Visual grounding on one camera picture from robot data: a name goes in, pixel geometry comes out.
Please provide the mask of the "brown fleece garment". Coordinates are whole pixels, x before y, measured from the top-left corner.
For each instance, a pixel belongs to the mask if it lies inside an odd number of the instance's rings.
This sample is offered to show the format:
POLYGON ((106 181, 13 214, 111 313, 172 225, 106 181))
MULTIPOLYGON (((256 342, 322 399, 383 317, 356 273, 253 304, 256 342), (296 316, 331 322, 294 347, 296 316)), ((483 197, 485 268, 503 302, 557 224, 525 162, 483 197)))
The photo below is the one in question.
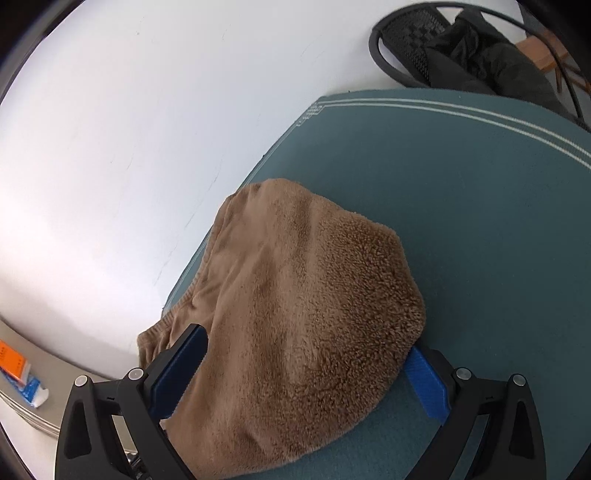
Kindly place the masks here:
POLYGON ((224 201, 185 293, 137 338, 150 364, 198 324, 204 361, 164 423, 199 479, 286 465, 383 399, 426 322, 394 230, 286 179, 224 201))

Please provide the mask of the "blue white box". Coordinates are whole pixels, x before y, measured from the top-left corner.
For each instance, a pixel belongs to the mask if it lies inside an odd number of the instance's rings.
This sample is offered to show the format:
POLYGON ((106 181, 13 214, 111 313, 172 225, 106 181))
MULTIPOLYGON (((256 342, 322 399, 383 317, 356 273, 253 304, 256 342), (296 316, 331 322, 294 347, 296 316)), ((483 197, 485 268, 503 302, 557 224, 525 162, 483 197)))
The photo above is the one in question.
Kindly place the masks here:
POLYGON ((26 382, 21 384, 8 373, 4 371, 1 373, 30 407, 38 409, 48 400, 49 390, 41 384, 35 375, 29 373, 26 382))

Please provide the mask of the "orange box on cabinet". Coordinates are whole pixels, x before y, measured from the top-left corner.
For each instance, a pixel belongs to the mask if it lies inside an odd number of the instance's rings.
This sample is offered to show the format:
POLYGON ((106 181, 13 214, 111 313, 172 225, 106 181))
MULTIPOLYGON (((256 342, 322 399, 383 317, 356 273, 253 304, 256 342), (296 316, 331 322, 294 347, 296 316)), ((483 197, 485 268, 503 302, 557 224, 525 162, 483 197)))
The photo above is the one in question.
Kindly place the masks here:
POLYGON ((0 341, 0 368, 19 385, 25 385, 30 373, 30 362, 4 341, 0 341))

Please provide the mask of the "teal table mat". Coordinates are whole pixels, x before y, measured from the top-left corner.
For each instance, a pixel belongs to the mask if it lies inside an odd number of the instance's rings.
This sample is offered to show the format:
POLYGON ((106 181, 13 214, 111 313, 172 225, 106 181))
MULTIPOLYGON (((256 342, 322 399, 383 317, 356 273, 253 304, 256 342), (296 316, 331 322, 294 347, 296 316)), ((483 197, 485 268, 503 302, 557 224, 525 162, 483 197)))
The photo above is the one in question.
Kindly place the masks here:
POLYGON ((508 98, 322 97, 247 180, 286 178, 394 229, 425 343, 480 378, 523 375, 551 479, 590 475, 590 134, 508 98))

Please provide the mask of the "black jacket on chair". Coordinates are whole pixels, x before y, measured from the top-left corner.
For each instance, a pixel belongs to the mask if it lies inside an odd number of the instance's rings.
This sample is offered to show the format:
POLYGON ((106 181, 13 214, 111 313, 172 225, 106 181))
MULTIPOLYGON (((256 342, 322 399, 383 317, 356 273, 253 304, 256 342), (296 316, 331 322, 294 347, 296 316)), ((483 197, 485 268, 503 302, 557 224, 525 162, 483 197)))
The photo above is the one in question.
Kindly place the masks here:
POLYGON ((433 88, 514 98, 574 118, 536 65, 474 9, 463 10, 424 50, 433 88))

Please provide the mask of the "wooden bench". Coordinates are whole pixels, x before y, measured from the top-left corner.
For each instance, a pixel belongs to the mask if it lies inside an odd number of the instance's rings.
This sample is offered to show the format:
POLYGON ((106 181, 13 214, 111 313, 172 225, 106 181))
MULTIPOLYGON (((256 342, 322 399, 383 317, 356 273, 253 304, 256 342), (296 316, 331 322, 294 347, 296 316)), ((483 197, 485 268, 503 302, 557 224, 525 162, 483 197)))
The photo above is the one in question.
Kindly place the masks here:
POLYGON ((590 93, 590 82, 586 79, 582 70, 574 62, 566 47, 555 37, 551 37, 549 42, 563 65, 567 76, 564 77, 558 67, 554 56, 547 46, 537 37, 529 36, 516 44, 516 47, 526 55, 544 74, 554 73, 556 89, 558 93, 563 91, 566 80, 572 85, 579 87, 585 93, 590 93))

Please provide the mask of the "black mesh chair right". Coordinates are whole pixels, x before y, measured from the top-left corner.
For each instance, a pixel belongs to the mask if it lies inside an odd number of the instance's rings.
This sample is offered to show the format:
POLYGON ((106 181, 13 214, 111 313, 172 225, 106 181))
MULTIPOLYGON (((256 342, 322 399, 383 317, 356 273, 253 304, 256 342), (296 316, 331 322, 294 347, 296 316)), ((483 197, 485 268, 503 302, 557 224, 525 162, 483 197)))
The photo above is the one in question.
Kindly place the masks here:
MULTIPOLYGON (((539 22, 525 24, 490 8, 453 1, 416 3, 387 15, 373 27, 370 33, 370 56, 386 75, 399 84, 408 88, 433 88, 430 84, 428 59, 424 46, 450 27, 456 17, 465 9, 474 9, 480 12, 486 21, 515 46, 529 36, 539 38, 551 51, 562 75, 567 76, 567 72, 549 42, 551 37, 557 39, 558 37, 541 26, 539 22)), ((569 121, 589 130, 590 127, 585 120, 575 91, 579 87, 566 80, 563 91, 558 93, 554 73, 542 74, 550 82, 560 102, 574 116, 569 121)))

